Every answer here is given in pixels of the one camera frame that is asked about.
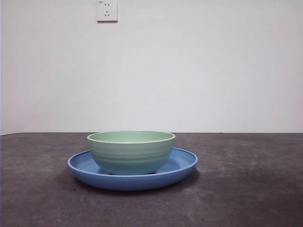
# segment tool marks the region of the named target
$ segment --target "blue plate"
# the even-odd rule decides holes
[[[68,166],[84,183],[98,188],[117,191],[138,191],[160,188],[176,183],[188,176],[197,164],[193,153],[174,148],[166,164],[152,174],[111,175],[93,160],[90,151],[84,151],[68,159]]]

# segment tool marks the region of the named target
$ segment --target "bowl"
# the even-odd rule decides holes
[[[87,137],[99,167],[114,175],[150,174],[168,160],[176,136],[160,131],[111,131]]]

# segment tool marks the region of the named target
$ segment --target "tabletop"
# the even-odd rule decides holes
[[[67,166],[90,133],[1,136],[2,227],[301,227],[303,134],[176,133],[199,161],[164,188],[109,191]]]

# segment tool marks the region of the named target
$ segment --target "bowl rim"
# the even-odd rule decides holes
[[[148,132],[160,132],[160,133],[165,133],[165,134],[169,134],[172,137],[168,138],[168,139],[164,139],[164,140],[151,140],[151,141],[146,141],[146,142],[110,142],[110,141],[103,141],[103,140],[93,140],[90,138],[90,136],[93,135],[97,135],[97,134],[104,134],[104,133],[110,133],[110,132],[126,132],[126,131],[148,131]],[[149,130],[125,130],[125,131],[106,131],[106,132],[97,132],[97,133],[93,133],[88,135],[86,138],[90,141],[93,142],[100,142],[100,143],[113,143],[113,144],[144,144],[144,143],[159,143],[159,142],[164,142],[164,141],[168,141],[168,140],[173,140],[176,137],[175,134],[170,133],[170,132],[164,132],[164,131],[149,131]]]

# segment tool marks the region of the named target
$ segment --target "outlet faceplate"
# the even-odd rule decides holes
[[[97,21],[118,21],[118,0],[98,0]]]

